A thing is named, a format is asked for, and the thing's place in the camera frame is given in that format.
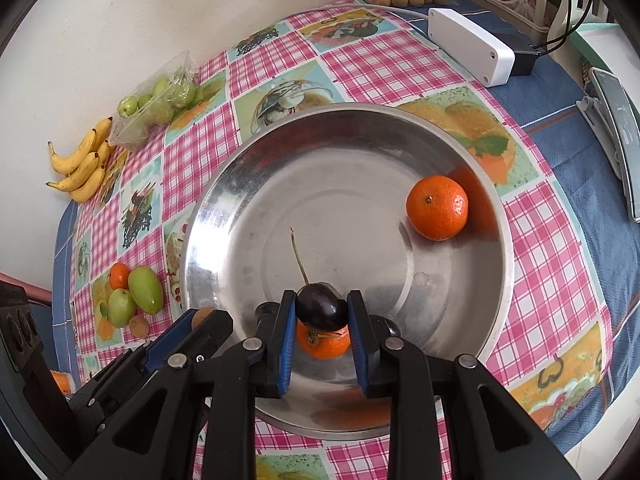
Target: blue gripper pad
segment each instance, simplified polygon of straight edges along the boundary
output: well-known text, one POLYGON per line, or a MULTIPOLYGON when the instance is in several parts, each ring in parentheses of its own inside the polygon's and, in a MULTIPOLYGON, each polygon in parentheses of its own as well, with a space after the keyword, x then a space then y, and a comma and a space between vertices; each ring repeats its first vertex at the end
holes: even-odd
POLYGON ((349 306, 349 338, 351 339, 351 352, 353 353, 353 365, 356 368, 358 386, 364 396, 367 397, 369 394, 369 364, 362 332, 360 331, 358 308, 354 304, 354 300, 358 301, 353 297, 353 293, 350 292, 347 296, 347 305, 349 306))
POLYGON ((180 316, 180 319, 172 324, 167 330, 162 332, 146 351, 147 370, 155 371, 164 366, 170 352, 172 352, 180 342, 191 333, 191 318, 197 309, 190 308, 180 316))
POLYGON ((293 363, 293 345, 296 336, 296 296, 292 295, 289 303, 289 314, 287 315, 287 325, 282 340, 282 350, 280 351, 280 374, 278 375, 278 391, 280 395, 287 393, 291 382, 291 365, 293 363))

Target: white wall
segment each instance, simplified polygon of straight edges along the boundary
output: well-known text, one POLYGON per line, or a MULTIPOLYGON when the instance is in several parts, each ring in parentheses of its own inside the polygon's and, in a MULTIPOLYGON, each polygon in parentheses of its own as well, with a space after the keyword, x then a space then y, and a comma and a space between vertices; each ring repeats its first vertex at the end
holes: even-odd
POLYGON ((282 17, 331 0, 39 0, 0 57, 0 272, 50 289, 65 194, 61 154, 147 75, 197 62, 282 17))

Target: tablecloth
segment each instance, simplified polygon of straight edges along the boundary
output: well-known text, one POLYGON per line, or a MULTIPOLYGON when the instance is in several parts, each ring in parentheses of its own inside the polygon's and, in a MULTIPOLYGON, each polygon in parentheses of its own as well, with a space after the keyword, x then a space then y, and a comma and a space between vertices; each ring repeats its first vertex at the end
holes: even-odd
MULTIPOLYGON (((153 267, 167 306, 148 317, 151 336, 171 325, 182 312, 179 254, 194 202, 222 161, 264 126, 254 118, 260 101, 306 80, 314 91, 303 107, 346 101, 398 106, 454 136, 462 133, 460 140, 494 181, 514 243, 513 303, 486 366, 544 428, 557 424, 600 381, 610 360, 609 311, 561 186, 498 101, 407 22, 365 9, 304 14, 220 53, 201 67, 199 79, 213 96, 143 150, 116 150, 105 185, 79 208, 70 244, 69 312, 83 380, 141 343, 127 328, 109 327, 100 314, 100 302, 110 293, 110 265, 119 260, 153 267), (135 209, 141 197, 145 208, 135 209), (142 215, 135 224, 126 215, 133 210, 142 215)), ((440 429, 449 478, 442 420, 440 429)), ((261 421, 256 433, 261 460, 275 472, 286 468, 293 454, 318 478, 385 478, 387 438, 322 442, 261 421)))

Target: bunch of bananas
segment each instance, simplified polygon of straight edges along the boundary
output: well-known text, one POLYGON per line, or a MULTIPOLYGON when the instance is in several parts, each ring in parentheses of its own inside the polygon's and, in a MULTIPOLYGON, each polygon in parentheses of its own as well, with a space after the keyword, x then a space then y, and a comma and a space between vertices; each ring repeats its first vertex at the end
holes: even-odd
POLYGON ((47 186, 68 192, 78 203, 89 200, 104 180, 105 167, 114 149, 107 142, 112 122, 113 117, 101 120, 69 156, 59 156, 49 141, 51 166, 65 177, 59 182, 47 182, 47 186))

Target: bowl rim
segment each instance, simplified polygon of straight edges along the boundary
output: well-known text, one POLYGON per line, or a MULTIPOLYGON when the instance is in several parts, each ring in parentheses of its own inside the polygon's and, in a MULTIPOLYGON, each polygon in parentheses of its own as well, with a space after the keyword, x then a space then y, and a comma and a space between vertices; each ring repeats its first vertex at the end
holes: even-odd
MULTIPOLYGON (((309 110, 303 110, 280 119, 273 124, 270 124, 263 131, 254 134, 251 139, 240 144, 240 146, 229 155, 226 160, 217 168, 207 185, 205 186, 199 199, 193 206, 193 211, 188 221, 187 232, 185 233, 184 242, 182 244, 182 255, 180 258, 180 286, 181 290, 187 291, 184 284, 186 283, 186 260, 189 253, 189 241, 191 239, 191 228, 194 224, 193 220, 198 214, 202 202, 209 195, 209 191, 216 185, 216 182, 220 176, 240 155, 248 150, 254 142, 257 142, 261 138, 269 135, 271 132, 286 126, 295 121, 299 121, 314 115, 320 115, 332 112, 353 112, 364 111, 383 114, 386 116, 392 116, 401 121, 412 123, 416 126, 420 126, 422 129, 428 131, 430 134, 438 137, 442 142, 447 144, 458 156, 460 156, 469 168, 474 172, 476 178, 480 181, 482 188, 489 197, 492 209, 496 217, 498 225, 498 240, 501 241, 502 260, 504 262, 504 272, 502 274, 502 289, 500 292, 500 301, 498 302, 498 311, 494 319, 494 324, 487 336, 482 349, 476 355, 478 360, 485 364, 489 356, 495 349, 498 342, 498 338, 504 329, 504 325, 507 321, 509 309, 511 307, 511 298, 513 295, 513 279, 514 279, 514 257, 513 257, 513 240, 511 238, 511 229, 509 227, 509 221, 504 210, 502 200, 495 190, 494 183, 491 181, 486 171, 480 166, 478 161, 452 136, 450 136, 445 130, 436 126, 421 117, 418 117, 411 112, 400 110, 391 106, 368 104, 368 103, 332 103, 328 105, 322 105, 309 110)), ((183 309, 190 308, 190 297, 188 292, 183 295, 182 305, 183 309)), ((300 428, 290 424, 276 416, 265 413, 258 406, 255 407, 255 413, 258 418, 289 433, 298 434, 301 436, 307 436, 310 438, 317 438, 319 440, 336 440, 336 441, 349 441, 349 440, 363 440, 368 438, 376 438, 389 434, 389 424, 383 424, 381 426, 375 426, 366 430, 355 431, 328 431, 328 430, 310 430, 309 428, 300 428)))

